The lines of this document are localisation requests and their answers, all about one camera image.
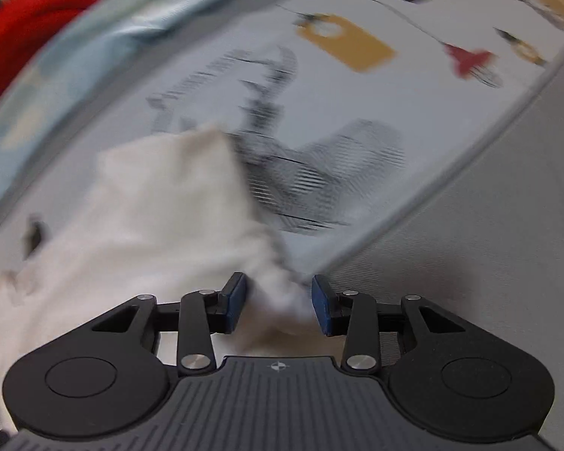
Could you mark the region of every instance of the white towel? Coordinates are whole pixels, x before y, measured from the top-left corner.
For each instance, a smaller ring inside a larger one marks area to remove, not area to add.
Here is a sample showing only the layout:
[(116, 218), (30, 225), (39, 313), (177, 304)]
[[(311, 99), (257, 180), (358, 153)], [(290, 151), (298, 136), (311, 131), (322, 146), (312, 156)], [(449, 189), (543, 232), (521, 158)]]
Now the white towel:
[[(307, 291), (259, 222), (225, 134), (199, 129), (107, 151), (71, 223), (16, 278), (0, 277), (0, 389), (19, 357), (106, 310), (138, 294), (169, 303), (221, 289), (234, 271), (254, 289), (236, 332), (214, 336), (218, 360), (337, 353), (341, 342), (319, 334)], [(175, 361), (175, 344), (163, 346), (159, 357)], [(14, 428), (1, 397), (0, 420)]]

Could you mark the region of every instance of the screw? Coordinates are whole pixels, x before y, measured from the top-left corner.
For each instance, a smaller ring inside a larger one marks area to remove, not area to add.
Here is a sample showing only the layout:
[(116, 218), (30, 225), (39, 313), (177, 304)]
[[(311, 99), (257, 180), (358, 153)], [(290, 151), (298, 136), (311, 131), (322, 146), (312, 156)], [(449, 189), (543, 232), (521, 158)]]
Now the screw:
[(347, 365), (354, 370), (371, 370), (376, 366), (376, 360), (369, 354), (355, 354), (347, 358)]
[(187, 354), (180, 362), (188, 370), (202, 370), (211, 364), (211, 359), (204, 354)]

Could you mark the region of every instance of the patterned fabric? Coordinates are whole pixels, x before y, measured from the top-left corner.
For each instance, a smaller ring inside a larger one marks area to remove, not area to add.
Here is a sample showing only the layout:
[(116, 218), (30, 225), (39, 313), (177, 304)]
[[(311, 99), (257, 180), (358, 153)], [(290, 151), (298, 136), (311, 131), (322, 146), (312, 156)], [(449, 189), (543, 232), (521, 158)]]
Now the patterned fabric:
[(214, 1), (104, 0), (52, 39), (0, 100), (0, 200), (106, 76)]
[(289, 232), (349, 224), (347, 206), (375, 194), (403, 163), (397, 132), (367, 120), (299, 150), (255, 131), (241, 130), (235, 137), (251, 192)]

